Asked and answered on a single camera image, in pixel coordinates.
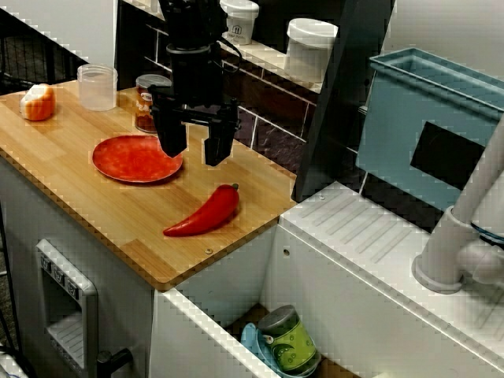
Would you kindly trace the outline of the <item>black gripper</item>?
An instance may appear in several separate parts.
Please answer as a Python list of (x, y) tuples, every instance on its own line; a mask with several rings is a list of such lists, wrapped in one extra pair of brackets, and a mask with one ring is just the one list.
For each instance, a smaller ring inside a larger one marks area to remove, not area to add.
[(222, 64), (221, 46), (211, 43), (185, 50), (169, 44), (166, 50), (171, 78), (154, 79), (146, 87), (161, 148), (174, 158), (187, 148), (183, 122), (209, 125), (205, 164), (217, 166), (231, 153), (238, 122), (237, 100), (224, 94), (228, 70)]

